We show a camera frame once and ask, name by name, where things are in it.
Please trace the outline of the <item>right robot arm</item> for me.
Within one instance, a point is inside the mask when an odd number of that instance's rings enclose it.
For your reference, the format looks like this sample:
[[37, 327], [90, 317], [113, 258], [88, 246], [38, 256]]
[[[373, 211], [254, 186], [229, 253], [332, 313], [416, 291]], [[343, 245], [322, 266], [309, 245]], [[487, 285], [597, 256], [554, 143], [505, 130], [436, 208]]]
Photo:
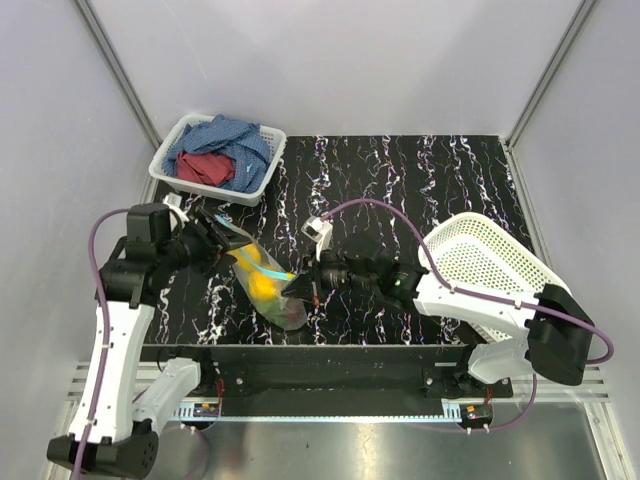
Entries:
[[453, 374], [463, 395], [476, 396], [503, 377], [528, 373], [566, 386], [583, 380], [594, 324], [558, 285], [547, 283], [536, 293], [445, 287], [434, 271], [395, 262], [382, 247], [359, 241], [353, 248], [306, 257], [282, 294], [316, 304], [330, 291], [369, 295], [406, 312], [451, 317], [507, 334], [463, 355]]

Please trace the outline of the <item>clear zip top bag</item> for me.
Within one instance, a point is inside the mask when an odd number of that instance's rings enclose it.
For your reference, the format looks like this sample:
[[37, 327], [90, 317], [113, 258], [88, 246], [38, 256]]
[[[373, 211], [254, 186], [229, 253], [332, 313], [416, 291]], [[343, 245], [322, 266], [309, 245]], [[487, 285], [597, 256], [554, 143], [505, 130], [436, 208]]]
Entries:
[[282, 294], [294, 275], [286, 272], [248, 232], [220, 215], [215, 218], [222, 226], [250, 239], [248, 245], [231, 251], [230, 255], [235, 259], [232, 268], [236, 279], [255, 310], [285, 331], [301, 328], [307, 321], [303, 302]]

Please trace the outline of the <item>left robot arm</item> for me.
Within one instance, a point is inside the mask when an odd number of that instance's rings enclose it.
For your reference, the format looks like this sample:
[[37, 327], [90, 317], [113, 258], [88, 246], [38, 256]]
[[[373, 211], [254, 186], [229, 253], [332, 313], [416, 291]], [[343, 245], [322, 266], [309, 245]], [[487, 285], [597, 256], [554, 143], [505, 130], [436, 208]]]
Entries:
[[205, 354], [170, 359], [141, 395], [134, 392], [142, 346], [170, 277], [193, 269], [205, 276], [234, 263], [232, 251], [251, 239], [203, 208], [191, 213], [164, 203], [125, 210], [126, 234], [99, 266], [96, 334], [84, 391], [67, 434], [50, 440], [47, 458], [82, 475], [143, 479], [159, 437], [182, 400], [208, 394], [216, 372]]

